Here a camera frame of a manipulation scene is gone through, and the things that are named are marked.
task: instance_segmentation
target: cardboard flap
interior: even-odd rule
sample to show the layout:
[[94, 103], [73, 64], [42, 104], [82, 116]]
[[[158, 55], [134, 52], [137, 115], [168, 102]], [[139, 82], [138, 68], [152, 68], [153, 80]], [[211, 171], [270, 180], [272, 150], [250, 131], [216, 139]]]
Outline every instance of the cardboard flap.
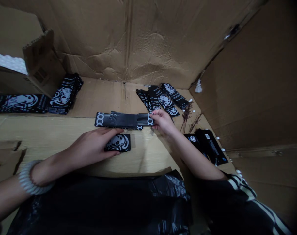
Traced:
[[0, 54], [23, 58], [22, 48], [42, 34], [36, 15], [0, 5]]
[[54, 32], [53, 30], [49, 30], [23, 47], [25, 66], [28, 73], [50, 52], [53, 48], [53, 43]]

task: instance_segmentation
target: person's right hand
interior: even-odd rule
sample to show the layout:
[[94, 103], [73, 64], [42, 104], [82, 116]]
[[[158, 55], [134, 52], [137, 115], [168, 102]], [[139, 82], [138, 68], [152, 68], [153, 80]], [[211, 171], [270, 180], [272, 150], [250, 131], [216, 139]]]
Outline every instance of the person's right hand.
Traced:
[[154, 120], [153, 129], [162, 131], [168, 136], [178, 132], [167, 112], [157, 109], [150, 114], [150, 117]]

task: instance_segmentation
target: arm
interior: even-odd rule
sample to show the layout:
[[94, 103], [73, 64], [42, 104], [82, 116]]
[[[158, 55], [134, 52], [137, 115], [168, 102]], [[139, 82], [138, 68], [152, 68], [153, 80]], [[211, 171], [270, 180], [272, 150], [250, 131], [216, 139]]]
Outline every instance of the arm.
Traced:
[[[69, 148], [34, 166], [30, 172], [33, 182], [45, 186], [71, 171], [119, 154], [104, 152], [106, 143], [122, 129], [98, 128], [82, 134]], [[20, 186], [18, 175], [0, 182], [0, 220], [31, 197]]]
[[204, 180], [226, 180], [227, 177], [215, 167], [194, 145], [178, 131], [170, 116], [163, 110], [158, 109], [150, 115], [155, 120], [154, 129], [163, 131], [170, 142], [177, 147], [182, 160], [190, 171]]

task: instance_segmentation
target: cardboard box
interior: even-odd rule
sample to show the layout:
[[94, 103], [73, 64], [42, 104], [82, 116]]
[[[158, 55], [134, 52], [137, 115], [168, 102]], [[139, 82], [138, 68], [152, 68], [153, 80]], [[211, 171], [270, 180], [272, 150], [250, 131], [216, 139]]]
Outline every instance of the cardboard box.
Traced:
[[27, 71], [0, 66], [0, 94], [54, 96], [66, 72], [53, 43], [54, 32], [43, 33], [35, 15], [0, 6], [0, 54], [23, 58]]

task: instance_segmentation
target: forearm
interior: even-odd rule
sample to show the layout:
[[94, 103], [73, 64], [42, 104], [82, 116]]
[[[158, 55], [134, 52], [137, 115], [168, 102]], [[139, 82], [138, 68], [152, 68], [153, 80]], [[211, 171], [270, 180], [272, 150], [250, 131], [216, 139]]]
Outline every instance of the forearm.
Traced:
[[227, 180], [227, 177], [177, 129], [169, 135], [169, 139], [179, 151], [187, 167], [197, 178], [204, 180]]
[[[59, 174], [64, 174], [55, 168], [55, 158], [52, 156], [34, 166], [31, 178], [36, 185], [47, 185], [60, 177]], [[31, 197], [21, 186], [18, 177], [14, 175], [0, 182], [0, 221]]]

